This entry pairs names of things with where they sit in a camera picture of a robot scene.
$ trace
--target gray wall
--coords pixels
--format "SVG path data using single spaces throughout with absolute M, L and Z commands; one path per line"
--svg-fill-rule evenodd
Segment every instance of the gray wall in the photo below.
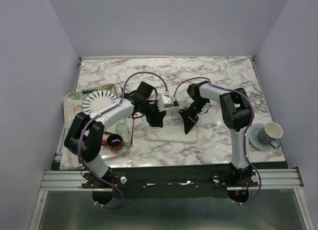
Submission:
M 256 68 L 318 229 L 318 0 L 288 0 L 257 54 Z
M 287 0 L 49 0 L 82 57 L 255 55 Z
M 79 64 L 48 0 L 0 0 L 0 229 L 27 229 Z

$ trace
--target white marble surface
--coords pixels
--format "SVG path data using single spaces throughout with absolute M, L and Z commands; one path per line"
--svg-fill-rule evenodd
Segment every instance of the white marble surface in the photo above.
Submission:
M 168 85 L 170 95 L 177 85 L 187 78 L 208 77 L 212 83 L 228 88 L 243 87 L 255 109 L 254 123 L 271 121 L 269 111 L 257 82 L 254 69 L 248 57 L 198 57 L 198 58 L 147 58 L 127 60 L 84 60 L 77 90 L 115 83 L 122 86 L 126 78 L 139 71 L 155 72 L 163 77 Z M 126 91 L 136 89 L 144 80 L 163 91 L 163 83 L 155 76 L 138 75 L 133 77 Z M 185 105 L 191 102 L 186 94 L 187 83 L 177 93 L 179 101 Z M 135 122 L 134 141 L 130 152 L 124 156 L 108 159 L 112 167 L 163 166 L 188 164 L 217 164 L 231 161 L 232 147 L 230 132 L 224 125 L 221 108 L 211 102 L 207 114 L 199 116 L 195 128 L 198 141 L 195 144 L 149 142 L 146 140 L 146 129 L 149 126 L 145 118 Z M 167 110 L 164 118 L 165 126 L 183 128 L 179 108 Z M 132 120 L 127 119 L 128 130 L 131 131 Z M 282 149 L 269 152 L 259 151 L 251 144 L 250 159 L 253 162 L 284 161 Z

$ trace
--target bolt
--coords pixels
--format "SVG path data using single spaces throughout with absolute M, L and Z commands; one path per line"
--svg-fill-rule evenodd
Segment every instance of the bolt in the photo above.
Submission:
M 127 178 L 126 178 L 125 176 L 121 177 L 121 178 L 120 178 L 120 182 L 121 182 L 122 184 L 126 184 L 126 183 L 127 183 Z
M 220 178 L 218 176 L 214 176 L 213 177 L 213 182 L 216 183 L 216 184 L 219 183 L 220 182 Z
M 87 182 L 88 182 L 87 179 L 85 179 L 85 178 L 82 178 L 82 179 L 81 179 L 81 183 L 82 183 L 82 184 L 87 184 Z
M 256 175 L 253 175 L 252 176 L 252 181 L 256 183 L 258 181 L 258 177 Z

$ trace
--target sponge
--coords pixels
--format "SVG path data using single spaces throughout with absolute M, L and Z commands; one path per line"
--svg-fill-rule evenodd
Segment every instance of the sponge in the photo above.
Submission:
M 195 143 L 197 133 L 192 129 L 187 135 L 179 127 L 148 127 L 147 140 L 160 142 Z

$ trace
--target white plate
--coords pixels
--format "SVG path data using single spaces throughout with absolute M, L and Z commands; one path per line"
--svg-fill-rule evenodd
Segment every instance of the white plate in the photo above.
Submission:
M 116 94 L 107 89 L 98 89 L 86 96 L 83 101 L 82 109 L 85 114 L 98 112 L 118 100 Z

